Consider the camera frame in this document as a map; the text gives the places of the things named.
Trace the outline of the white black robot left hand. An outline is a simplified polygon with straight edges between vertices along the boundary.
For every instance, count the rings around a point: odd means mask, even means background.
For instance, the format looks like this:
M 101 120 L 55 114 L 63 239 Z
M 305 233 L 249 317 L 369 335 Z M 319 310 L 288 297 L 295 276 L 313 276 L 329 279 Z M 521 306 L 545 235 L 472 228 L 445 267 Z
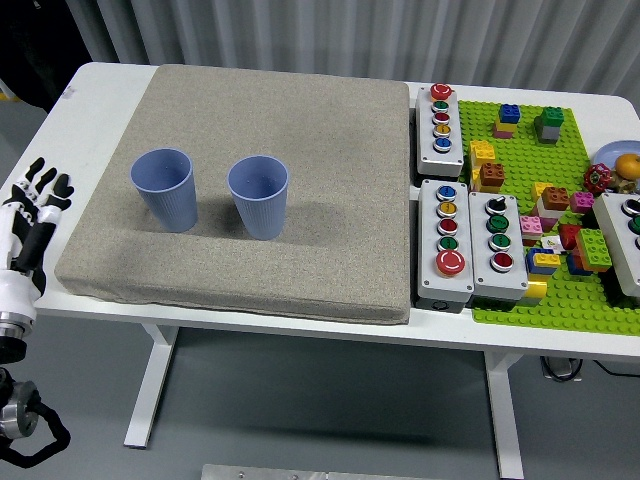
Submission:
M 1 204 L 1 313 L 33 320 L 46 288 L 44 254 L 62 212 L 72 205 L 70 177 L 37 158 Z

